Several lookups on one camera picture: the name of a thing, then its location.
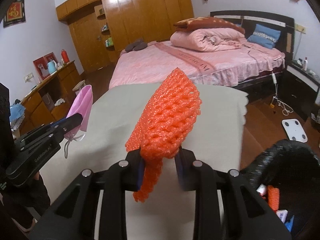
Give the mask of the pink face mask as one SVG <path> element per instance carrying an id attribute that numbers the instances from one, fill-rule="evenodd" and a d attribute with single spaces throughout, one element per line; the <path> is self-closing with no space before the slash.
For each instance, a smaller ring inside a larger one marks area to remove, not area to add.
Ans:
<path id="1" fill-rule="evenodd" d="M 89 116 L 91 113 L 93 105 L 93 90 L 91 85 L 85 85 L 78 95 L 76 96 L 71 109 L 69 110 L 67 117 L 73 116 L 74 114 L 81 114 L 82 121 L 81 124 L 77 125 L 75 128 L 67 132 L 64 137 L 67 140 L 64 145 L 64 156 L 65 159 L 68 158 L 68 148 L 72 141 L 81 141 L 87 132 L 87 126 L 89 121 Z"/>

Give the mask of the orange foam net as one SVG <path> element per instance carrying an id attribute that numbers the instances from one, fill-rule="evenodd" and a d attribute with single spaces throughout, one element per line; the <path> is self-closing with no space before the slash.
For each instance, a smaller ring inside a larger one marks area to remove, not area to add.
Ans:
<path id="1" fill-rule="evenodd" d="M 127 152 L 139 150 L 145 161 L 136 202 L 145 202 L 162 172 L 163 159 L 172 159 L 200 115 L 200 93 L 192 81 L 174 69 L 157 88 L 125 144 Z"/>

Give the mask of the white alcohol wipes box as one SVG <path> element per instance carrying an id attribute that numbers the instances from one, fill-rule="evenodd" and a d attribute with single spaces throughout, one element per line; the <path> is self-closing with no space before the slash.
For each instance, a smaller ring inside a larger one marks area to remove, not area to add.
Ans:
<path id="1" fill-rule="evenodd" d="M 277 210 L 277 211 L 276 211 L 276 215 L 278 216 L 278 218 L 279 218 L 283 223 L 286 222 L 287 214 L 288 214 L 288 211 L 287 211 L 287 210 Z"/>

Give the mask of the black trash bin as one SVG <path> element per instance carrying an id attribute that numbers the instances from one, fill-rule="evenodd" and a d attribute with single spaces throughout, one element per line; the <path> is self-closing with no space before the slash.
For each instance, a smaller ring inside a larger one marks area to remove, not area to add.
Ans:
<path id="1" fill-rule="evenodd" d="M 319 239 L 319 157 L 307 144 L 280 140 L 240 172 L 255 189 L 279 189 L 279 208 L 293 219 L 292 239 Z"/>

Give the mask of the wooden sideboard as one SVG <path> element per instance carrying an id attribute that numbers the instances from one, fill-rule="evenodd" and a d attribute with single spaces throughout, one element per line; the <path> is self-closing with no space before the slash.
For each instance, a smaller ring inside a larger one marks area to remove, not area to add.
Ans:
<path id="1" fill-rule="evenodd" d="M 81 76 L 72 61 L 37 85 L 21 101 L 25 107 L 25 117 L 18 129 L 19 133 L 23 135 L 42 124 L 64 118 L 76 97 L 72 89 L 80 81 Z M 54 104 L 60 98 L 65 103 L 55 107 Z"/>

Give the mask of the white cloth in sideboard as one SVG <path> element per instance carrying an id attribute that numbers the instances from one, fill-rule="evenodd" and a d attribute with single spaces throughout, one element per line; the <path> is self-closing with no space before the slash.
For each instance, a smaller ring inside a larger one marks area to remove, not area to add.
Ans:
<path id="1" fill-rule="evenodd" d="M 60 98 L 59 100 L 57 100 L 57 102 L 54 105 L 56 107 L 56 106 L 59 106 L 59 105 L 61 105 L 63 103 L 65 103 L 65 100 L 63 98 Z"/>

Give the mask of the small white stool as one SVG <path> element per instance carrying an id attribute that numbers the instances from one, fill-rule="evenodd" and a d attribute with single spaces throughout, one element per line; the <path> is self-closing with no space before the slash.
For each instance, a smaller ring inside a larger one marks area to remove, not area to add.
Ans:
<path id="1" fill-rule="evenodd" d="M 80 82 L 72 89 L 72 91 L 73 91 L 76 95 L 78 95 L 79 92 L 80 92 L 80 90 L 82 90 L 82 89 L 85 87 L 85 85 L 86 85 L 86 81 L 85 81 L 85 80 L 82 80 L 82 81 L 80 81 Z"/>

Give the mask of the red thermos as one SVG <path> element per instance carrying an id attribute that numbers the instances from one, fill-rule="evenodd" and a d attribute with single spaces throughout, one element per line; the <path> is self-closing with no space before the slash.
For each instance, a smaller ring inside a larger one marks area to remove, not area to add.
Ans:
<path id="1" fill-rule="evenodd" d="M 70 61 L 69 57 L 67 55 L 67 52 L 64 49 L 61 50 L 61 56 L 62 56 L 62 59 L 63 59 L 64 63 L 68 63 Z"/>

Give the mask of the white bathroom scale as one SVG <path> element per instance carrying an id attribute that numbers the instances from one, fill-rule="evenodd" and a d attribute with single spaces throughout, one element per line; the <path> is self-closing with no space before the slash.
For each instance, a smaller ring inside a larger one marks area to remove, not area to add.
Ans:
<path id="1" fill-rule="evenodd" d="M 297 119 L 284 119 L 281 124 L 289 140 L 306 143 L 308 137 Z"/>

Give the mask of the black nightstand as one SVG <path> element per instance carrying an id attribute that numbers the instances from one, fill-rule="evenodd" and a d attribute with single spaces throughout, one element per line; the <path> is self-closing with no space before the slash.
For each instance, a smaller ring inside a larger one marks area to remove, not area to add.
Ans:
<path id="1" fill-rule="evenodd" d="M 319 95 L 319 77 L 304 71 L 293 61 L 283 71 L 278 96 L 304 121 L 311 116 L 311 110 Z"/>

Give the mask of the wooden wardrobe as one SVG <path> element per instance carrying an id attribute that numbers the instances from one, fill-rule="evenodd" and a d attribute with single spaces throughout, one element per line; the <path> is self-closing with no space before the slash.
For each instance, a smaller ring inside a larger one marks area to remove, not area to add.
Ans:
<path id="1" fill-rule="evenodd" d="M 191 0 L 66 0 L 56 13 L 68 24 L 85 74 L 116 63 L 139 38 L 168 40 L 176 22 L 194 15 Z"/>

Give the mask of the pink bed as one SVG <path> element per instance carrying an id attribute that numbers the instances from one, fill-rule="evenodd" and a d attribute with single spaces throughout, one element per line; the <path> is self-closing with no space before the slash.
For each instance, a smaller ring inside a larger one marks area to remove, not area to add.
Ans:
<path id="1" fill-rule="evenodd" d="M 122 51 L 109 87 L 162 82 L 176 68 L 195 84 L 235 87 L 284 66 L 284 53 L 246 40 L 240 48 L 216 52 L 178 48 L 169 41 L 153 42 L 143 50 Z"/>

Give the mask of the blue pillow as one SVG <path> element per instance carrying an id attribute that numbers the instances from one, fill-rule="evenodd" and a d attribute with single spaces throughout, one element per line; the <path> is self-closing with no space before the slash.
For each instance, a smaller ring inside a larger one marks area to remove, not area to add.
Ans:
<path id="1" fill-rule="evenodd" d="M 248 42 L 259 44 L 265 48 L 272 49 L 276 46 L 281 31 L 256 24 L 253 34 L 247 39 Z"/>

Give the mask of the brown folded blanket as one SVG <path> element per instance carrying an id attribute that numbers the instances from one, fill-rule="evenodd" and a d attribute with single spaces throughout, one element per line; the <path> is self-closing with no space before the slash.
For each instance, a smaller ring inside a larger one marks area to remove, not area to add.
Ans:
<path id="1" fill-rule="evenodd" d="M 231 28 L 245 34 L 244 28 L 236 24 L 217 17 L 197 17 L 189 18 L 174 23 L 176 31 L 192 32 L 197 29 L 212 29 L 212 28 Z"/>

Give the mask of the framed red wall picture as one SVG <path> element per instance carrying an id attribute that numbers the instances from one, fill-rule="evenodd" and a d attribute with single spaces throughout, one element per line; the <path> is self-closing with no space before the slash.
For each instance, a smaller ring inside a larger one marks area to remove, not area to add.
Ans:
<path id="1" fill-rule="evenodd" d="M 3 27 L 6 28 L 23 22 L 25 22 L 24 0 L 15 0 L 3 18 Z"/>

